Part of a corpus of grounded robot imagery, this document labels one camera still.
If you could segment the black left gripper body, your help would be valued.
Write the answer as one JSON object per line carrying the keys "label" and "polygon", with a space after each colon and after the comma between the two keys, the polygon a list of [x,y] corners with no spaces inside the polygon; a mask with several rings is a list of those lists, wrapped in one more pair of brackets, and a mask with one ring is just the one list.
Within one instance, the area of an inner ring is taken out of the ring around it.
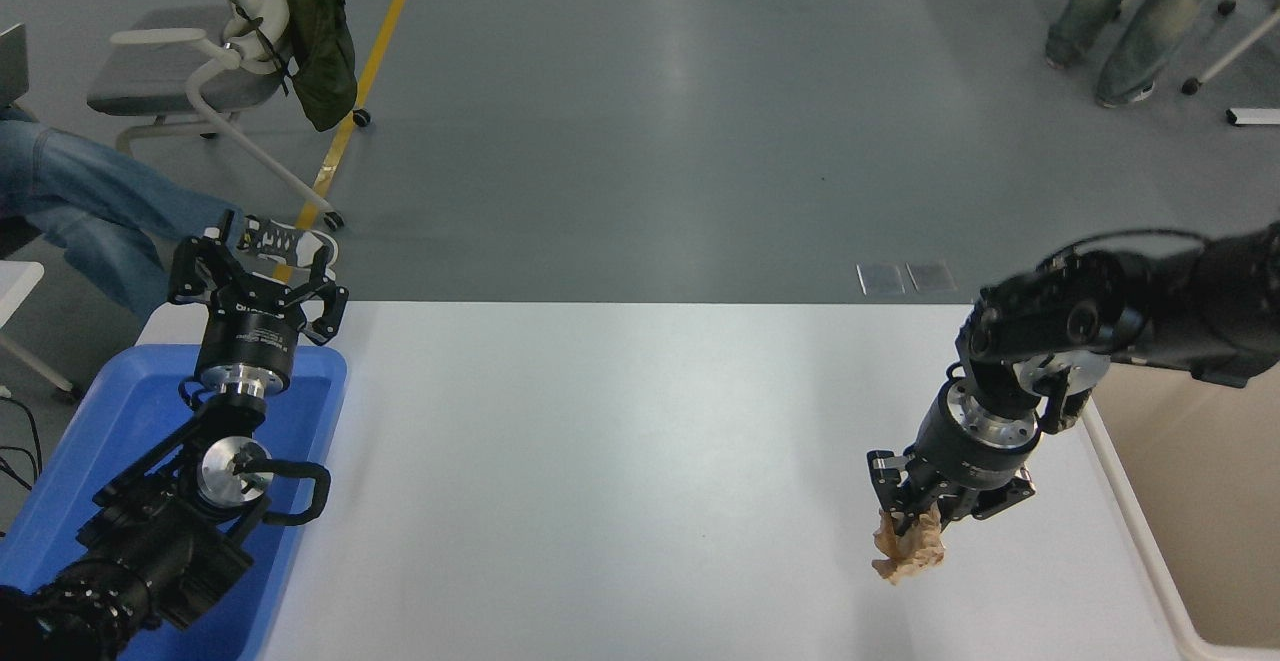
{"label": "black left gripper body", "polygon": [[220,383],[233,368],[255,368],[271,383],[291,382],[300,330],[283,316],[233,304],[212,307],[201,341],[196,377]]}

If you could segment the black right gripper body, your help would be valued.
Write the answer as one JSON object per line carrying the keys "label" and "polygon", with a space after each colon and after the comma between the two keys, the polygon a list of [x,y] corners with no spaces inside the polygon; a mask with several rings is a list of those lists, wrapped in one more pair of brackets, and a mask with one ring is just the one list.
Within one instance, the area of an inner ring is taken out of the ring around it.
{"label": "black right gripper body", "polygon": [[970,389],[941,389],[909,447],[906,503],[1018,503],[1036,494],[1027,460],[1033,407],[987,409]]}

